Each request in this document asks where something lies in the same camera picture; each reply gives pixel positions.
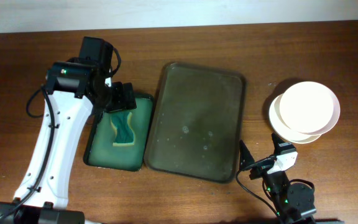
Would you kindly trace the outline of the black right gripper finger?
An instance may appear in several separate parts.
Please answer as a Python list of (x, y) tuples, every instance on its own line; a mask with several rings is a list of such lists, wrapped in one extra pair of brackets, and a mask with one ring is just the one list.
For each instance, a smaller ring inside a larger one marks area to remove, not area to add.
[(239, 170), (249, 170), (255, 163), (250, 151), (243, 140), (239, 141), (240, 161)]
[(292, 143), (283, 141), (277, 134), (272, 133), (274, 155), (282, 155), (292, 152)]

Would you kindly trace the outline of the pale green large plate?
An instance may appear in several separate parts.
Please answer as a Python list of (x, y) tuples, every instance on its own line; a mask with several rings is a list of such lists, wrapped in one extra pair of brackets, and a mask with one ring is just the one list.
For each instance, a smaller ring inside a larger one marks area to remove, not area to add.
[(308, 144), (321, 137), (318, 135), (302, 134), (297, 131), (290, 129), (283, 121), (280, 114), (280, 100), (282, 94), (278, 95), (271, 103), (268, 110), (268, 119), (273, 130), (286, 141), (297, 143), (297, 144)]

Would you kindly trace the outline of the green yellow sponge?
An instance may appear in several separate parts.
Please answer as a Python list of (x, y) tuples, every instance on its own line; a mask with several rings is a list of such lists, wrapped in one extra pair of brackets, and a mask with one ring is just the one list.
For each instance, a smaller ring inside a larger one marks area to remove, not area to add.
[(127, 147), (135, 144), (135, 133), (131, 126), (132, 112), (122, 111), (111, 115), (110, 123), (115, 138), (112, 142), (116, 147)]

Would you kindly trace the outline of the pink plate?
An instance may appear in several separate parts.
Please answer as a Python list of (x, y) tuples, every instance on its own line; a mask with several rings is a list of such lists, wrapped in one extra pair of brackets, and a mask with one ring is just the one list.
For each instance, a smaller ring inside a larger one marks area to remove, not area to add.
[(341, 114), (337, 96), (318, 82), (299, 82), (289, 87), (282, 94), (279, 110), (286, 126), (307, 135), (330, 131)]

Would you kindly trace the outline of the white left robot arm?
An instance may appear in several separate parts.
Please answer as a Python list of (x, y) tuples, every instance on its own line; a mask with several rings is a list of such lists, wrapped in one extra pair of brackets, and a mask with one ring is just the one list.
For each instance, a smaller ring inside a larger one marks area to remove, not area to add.
[(112, 82), (119, 56), (109, 42), (85, 37), (80, 54), (55, 62), (40, 92), (45, 110), (27, 172), (0, 223), (84, 223), (70, 211), (68, 186), (82, 130), (94, 123), (84, 162), (230, 182), (239, 162), (246, 80), (237, 72), (188, 63), (166, 65), (158, 98)]

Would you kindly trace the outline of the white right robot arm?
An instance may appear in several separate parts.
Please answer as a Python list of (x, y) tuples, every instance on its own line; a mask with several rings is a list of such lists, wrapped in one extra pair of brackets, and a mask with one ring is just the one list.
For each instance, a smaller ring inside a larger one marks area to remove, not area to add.
[(314, 219), (315, 186), (303, 179), (290, 180), (286, 171), (295, 165), (298, 157), (296, 147), (272, 134), (273, 153), (259, 161), (252, 160), (246, 169), (251, 180), (262, 179), (262, 190), (272, 202), (280, 223), (317, 224), (323, 221)]

